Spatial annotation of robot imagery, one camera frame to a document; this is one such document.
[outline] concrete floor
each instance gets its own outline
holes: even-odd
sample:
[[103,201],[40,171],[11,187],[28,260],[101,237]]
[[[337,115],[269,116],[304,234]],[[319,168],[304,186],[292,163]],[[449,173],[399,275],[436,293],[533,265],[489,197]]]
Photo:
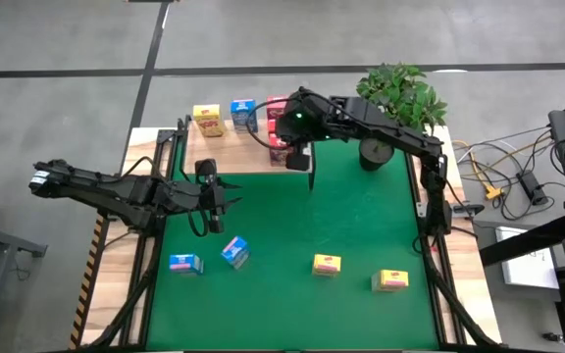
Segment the concrete floor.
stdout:
[[[141,69],[158,4],[121,1],[0,0],[0,71]],[[170,6],[157,68],[565,62],[565,0],[183,0]],[[354,94],[361,74],[154,77],[142,126],[173,126],[197,103],[288,93],[305,85]],[[63,158],[88,169],[118,170],[140,77],[0,78],[0,229],[49,244],[31,263],[30,280],[10,274],[0,303],[0,352],[64,349],[72,327],[93,210],[68,200],[32,197],[32,163]],[[544,126],[565,108],[565,71],[429,74],[453,138],[475,142]],[[536,134],[512,140],[532,142]],[[493,161],[492,151],[481,152]],[[507,165],[507,172],[512,172]],[[540,181],[561,181],[547,156]],[[475,182],[471,201],[483,202]],[[539,225],[552,209],[522,220]],[[516,192],[515,210],[526,206]],[[500,220],[489,208],[479,220]],[[559,331],[554,306],[490,273],[503,341],[565,351],[541,340]]]

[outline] green mat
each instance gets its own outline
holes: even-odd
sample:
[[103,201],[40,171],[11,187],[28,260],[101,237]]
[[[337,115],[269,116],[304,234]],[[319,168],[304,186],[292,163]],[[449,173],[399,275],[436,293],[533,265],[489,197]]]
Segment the green mat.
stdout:
[[[147,348],[437,348],[404,155],[378,172],[360,169],[358,144],[317,145],[315,189],[307,175],[225,176],[243,196],[226,231],[198,238],[187,217],[168,220]],[[236,271],[221,257],[239,235],[251,256]],[[195,253],[204,276],[169,270],[170,254]],[[341,256],[335,278],[311,275],[313,255]],[[371,291],[379,269],[409,272],[409,288]]]

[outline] wooden table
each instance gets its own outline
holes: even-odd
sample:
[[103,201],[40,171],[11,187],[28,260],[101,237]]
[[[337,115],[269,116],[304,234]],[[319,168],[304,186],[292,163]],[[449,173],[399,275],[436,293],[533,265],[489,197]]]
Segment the wooden table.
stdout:
[[[265,126],[262,121],[259,123],[259,134],[265,139]],[[172,127],[140,127],[132,130],[122,173],[128,170],[140,157],[149,156],[151,158],[154,156],[156,139],[160,129],[172,129]],[[443,152],[449,160],[448,180],[454,187],[459,199],[465,200],[466,197],[447,128],[436,128],[435,136],[444,142]],[[218,171],[221,174],[289,173],[285,168],[271,167],[269,151],[259,146],[249,135],[235,134],[231,131],[225,139],[205,139],[201,137],[197,127],[191,128],[188,133],[188,144],[184,159],[185,171],[192,173],[194,161],[210,157],[216,159]],[[168,159],[169,153],[164,153],[162,156],[162,172],[165,170]],[[418,176],[420,163],[417,158],[414,158],[414,167]],[[149,174],[150,167],[141,164],[134,170],[134,173]],[[419,190],[424,201],[426,192],[420,185]],[[448,202],[456,203],[448,188],[445,190],[445,197]],[[454,219],[453,224],[472,230],[472,224],[465,219]],[[119,242],[103,249],[104,243],[124,234],[126,231],[127,229],[121,221],[109,222],[98,215],[89,249],[87,268],[82,278],[79,302],[74,317],[74,330],[69,344],[70,348],[90,343],[96,339],[126,301],[138,235],[128,235]],[[150,238],[146,241],[146,250],[151,250],[154,239]],[[491,339],[500,342],[500,333],[489,297],[488,284],[476,239],[467,233],[454,230],[445,241],[457,297],[482,330]],[[149,260],[149,251],[146,252],[144,268]],[[434,258],[439,266],[436,251],[434,251]],[[132,343],[135,343],[138,338],[136,333],[140,328],[142,305],[143,298],[141,297],[133,315],[129,338],[129,342]],[[455,342],[450,309],[441,296],[440,306],[447,340],[448,342]],[[467,338],[469,343],[474,344],[469,335]],[[117,341],[118,337],[113,341],[113,344],[116,344]]]

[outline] power adapter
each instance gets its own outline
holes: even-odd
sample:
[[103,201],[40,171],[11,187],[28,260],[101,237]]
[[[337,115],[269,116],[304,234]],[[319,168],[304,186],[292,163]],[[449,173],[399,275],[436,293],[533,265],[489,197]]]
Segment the power adapter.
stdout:
[[539,187],[539,182],[533,172],[518,173],[516,178],[520,181],[520,185],[522,185],[532,205],[543,205],[547,202],[544,190]]

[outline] juice box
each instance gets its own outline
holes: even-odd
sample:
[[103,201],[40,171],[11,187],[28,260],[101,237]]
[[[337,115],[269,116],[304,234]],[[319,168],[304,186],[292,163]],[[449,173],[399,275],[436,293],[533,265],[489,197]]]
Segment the juice box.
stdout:
[[409,286],[406,271],[380,270],[372,276],[373,291],[396,291]]
[[239,236],[234,237],[222,251],[222,257],[236,270],[243,265],[249,256],[250,248],[247,246],[247,241]]
[[276,132],[276,119],[267,119],[267,133]]
[[170,255],[169,269],[179,274],[202,275],[204,262],[195,254]]
[[220,105],[194,105],[193,118],[200,127],[200,132],[206,137],[218,137],[224,135],[226,126],[220,116]]
[[[269,135],[270,145],[276,147],[285,147],[284,143],[275,133],[270,133]],[[284,167],[286,166],[286,156],[291,152],[291,148],[284,150],[270,150],[270,164],[274,167]]]
[[[285,99],[288,96],[285,95],[278,95],[278,96],[269,96],[267,97],[267,101],[271,102],[276,99]],[[284,114],[284,107],[286,106],[286,102],[278,102],[268,104],[266,107],[267,110],[267,119],[278,119],[283,116]]]
[[250,116],[250,112],[255,106],[256,101],[254,99],[233,100],[231,102],[231,117],[235,131],[247,132],[245,122],[249,123],[251,131],[258,131],[259,127],[256,124],[256,114]]
[[340,272],[340,257],[322,254],[315,254],[313,257],[313,275],[334,277]]

